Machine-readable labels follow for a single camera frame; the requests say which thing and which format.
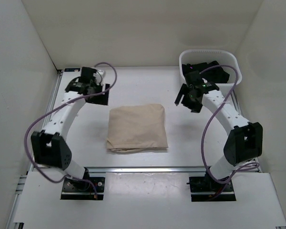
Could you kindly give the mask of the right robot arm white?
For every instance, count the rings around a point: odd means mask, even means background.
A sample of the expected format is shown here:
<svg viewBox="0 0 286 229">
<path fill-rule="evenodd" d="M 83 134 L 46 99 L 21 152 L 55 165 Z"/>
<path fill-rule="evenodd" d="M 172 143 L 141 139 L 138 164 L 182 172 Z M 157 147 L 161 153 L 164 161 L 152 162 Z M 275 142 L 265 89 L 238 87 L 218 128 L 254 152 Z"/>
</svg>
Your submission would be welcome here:
<svg viewBox="0 0 286 229">
<path fill-rule="evenodd" d="M 212 112 L 227 133 L 224 155 L 212 166 L 206 166 L 204 184 L 211 191 L 227 183 L 237 169 L 247 170 L 247 162 L 262 154 L 263 128 L 259 122 L 252 123 L 227 103 L 219 87 L 213 82 L 204 82 L 198 71 L 185 75 L 175 104 L 182 104 L 192 113 L 206 107 Z"/>
</svg>

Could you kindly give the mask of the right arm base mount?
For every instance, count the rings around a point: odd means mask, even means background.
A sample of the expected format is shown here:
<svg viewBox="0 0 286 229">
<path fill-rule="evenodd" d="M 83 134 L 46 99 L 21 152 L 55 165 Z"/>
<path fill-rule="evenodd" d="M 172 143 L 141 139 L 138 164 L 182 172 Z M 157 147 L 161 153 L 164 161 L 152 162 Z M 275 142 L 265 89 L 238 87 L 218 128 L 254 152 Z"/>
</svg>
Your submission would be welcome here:
<svg viewBox="0 0 286 229">
<path fill-rule="evenodd" d="M 189 177 L 192 202 L 233 202 L 236 201 L 233 183 L 219 184 L 206 177 Z"/>
</svg>

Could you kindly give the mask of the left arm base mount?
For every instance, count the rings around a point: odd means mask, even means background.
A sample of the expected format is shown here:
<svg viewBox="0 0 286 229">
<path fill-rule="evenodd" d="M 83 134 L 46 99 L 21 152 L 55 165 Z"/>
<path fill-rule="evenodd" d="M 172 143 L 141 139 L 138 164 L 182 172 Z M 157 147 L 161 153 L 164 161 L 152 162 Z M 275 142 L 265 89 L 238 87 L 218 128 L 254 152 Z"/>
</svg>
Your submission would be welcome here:
<svg viewBox="0 0 286 229">
<path fill-rule="evenodd" d="M 65 178 L 62 190 L 62 200 L 103 200 L 105 177 L 90 177 L 89 180 L 94 184 L 97 195 L 93 187 L 87 182 L 81 182 Z"/>
</svg>

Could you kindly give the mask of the beige trousers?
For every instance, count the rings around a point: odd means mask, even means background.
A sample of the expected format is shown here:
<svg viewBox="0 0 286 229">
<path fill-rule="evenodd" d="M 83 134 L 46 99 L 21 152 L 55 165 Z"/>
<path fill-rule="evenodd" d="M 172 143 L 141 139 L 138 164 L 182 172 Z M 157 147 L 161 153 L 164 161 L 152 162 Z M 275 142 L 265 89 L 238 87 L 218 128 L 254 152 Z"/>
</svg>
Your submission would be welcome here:
<svg viewBox="0 0 286 229">
<path fill-rule="evenodd" d="M 167 149 L 164 107 L 146 104 L 111 109 L 106 147 L 117 153 Z"/>
</svg>

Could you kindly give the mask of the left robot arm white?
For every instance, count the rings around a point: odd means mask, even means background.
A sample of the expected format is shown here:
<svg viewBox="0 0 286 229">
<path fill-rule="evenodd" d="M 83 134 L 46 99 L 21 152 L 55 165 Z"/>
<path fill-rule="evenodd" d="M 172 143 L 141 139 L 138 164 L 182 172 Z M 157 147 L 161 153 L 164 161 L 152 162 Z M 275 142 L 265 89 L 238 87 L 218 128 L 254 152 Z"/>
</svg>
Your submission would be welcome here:
<svg viewBox="0 0 286 229">
<path fill-rule="evenodd" d="M 89 172 L 73 160 L 66 143 L 67 134 L 85 104 L 108 105 L 112 85 L 104 82 L 106 72 L 96 67 L 81 67 L 79 73 L 66 85 L 61 104 L 46 114 L 50 120 L 44 128 L 33 133 L 26 131 L 24 145 L 27 150 L 31 141 L 33 153 L 27 156 L 35 167 L 58 169 L 64 174 L 59 182 L 73 179 L 75 187 L 85 191 L 91 184 Z"/>
</svg>

